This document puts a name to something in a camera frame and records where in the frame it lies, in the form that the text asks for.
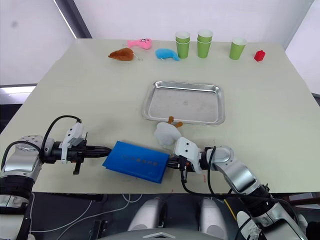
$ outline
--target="stacked green cups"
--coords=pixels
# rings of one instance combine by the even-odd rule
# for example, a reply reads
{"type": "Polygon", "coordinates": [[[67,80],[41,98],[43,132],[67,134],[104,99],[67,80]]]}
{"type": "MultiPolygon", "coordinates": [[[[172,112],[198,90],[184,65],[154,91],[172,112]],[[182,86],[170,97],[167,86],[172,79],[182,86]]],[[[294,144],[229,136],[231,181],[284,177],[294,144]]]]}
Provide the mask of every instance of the stacked green cups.
{"type": "Polygon", "coordinates": [[[229,57],[233,60],[238,60],[247,44],[247,40],[241,37],[236,37],[232,39],[230,55],[229,57]]]}
{"type": "Polygon", "coordinates": [[[205,59],[208,56],[213,32],[202,29],[198,32],[198,57],[205,59]]]}
{"type": "Polygon", "coordinates": [[[189,53],[190,33],[187,31],[177,31],[175,33],[175,42],[179,58],[186,59],[189,53]]]}

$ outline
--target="pink plush toy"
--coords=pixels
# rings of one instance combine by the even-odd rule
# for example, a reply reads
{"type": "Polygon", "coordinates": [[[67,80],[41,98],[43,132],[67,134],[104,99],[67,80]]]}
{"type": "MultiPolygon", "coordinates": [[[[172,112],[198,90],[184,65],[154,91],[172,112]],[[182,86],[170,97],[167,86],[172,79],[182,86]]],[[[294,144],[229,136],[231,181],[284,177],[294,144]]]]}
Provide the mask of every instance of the pink plush toy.
{"type": "Polygon", "coordinates": [[[142,39],[135,40],[135,41],[128,40],[127,45],[129,48],[131,48],[133,46],[138,46],[139,48],[148,50],[152,46],[152,40],[150,38],[142,38],[142,39]]]}

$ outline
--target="blue plush toy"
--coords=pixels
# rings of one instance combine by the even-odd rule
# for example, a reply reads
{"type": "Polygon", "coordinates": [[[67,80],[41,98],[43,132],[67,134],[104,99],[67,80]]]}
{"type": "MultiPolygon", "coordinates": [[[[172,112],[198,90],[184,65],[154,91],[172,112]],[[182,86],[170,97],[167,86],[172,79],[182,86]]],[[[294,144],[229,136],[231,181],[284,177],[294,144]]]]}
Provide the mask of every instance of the blue plush toy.
{"type": "Polygon", "coordinates": [[[179,61],[180,58],[175,51],[168,48],[159,48],[155,51],[155,55],[158,59],[168,59],[173,58],[176,61],[179,61]]]}

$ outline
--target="red toy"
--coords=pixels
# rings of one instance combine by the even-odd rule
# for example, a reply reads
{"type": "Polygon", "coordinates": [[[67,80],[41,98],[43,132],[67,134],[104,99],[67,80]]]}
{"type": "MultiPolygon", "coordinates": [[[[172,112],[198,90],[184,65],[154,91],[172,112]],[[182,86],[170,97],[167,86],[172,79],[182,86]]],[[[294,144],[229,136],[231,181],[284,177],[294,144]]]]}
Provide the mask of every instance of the red toy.
{"type": "Polygon", "coordinates": [[[257,51],[255,56],[254,56],[254,59],[257,62],[260,62],[260,61],[262,61],[264,59],[265,55],[266,55],[266,53],[264,51],[262,51],[262,50],[257,51]]]}

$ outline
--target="brown plush toy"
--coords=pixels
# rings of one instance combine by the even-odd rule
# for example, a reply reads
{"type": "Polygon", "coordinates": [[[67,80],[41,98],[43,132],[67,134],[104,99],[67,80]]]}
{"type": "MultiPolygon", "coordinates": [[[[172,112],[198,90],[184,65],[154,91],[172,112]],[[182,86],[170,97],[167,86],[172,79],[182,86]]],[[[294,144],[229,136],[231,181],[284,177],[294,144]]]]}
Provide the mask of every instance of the brown plush toy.
{"type": "Polygon", "coordinates": [[[134,52],[130,48],[126,47],[110,53],[108,57],[120,61],[131,61],[134,59],[134,52]]]}

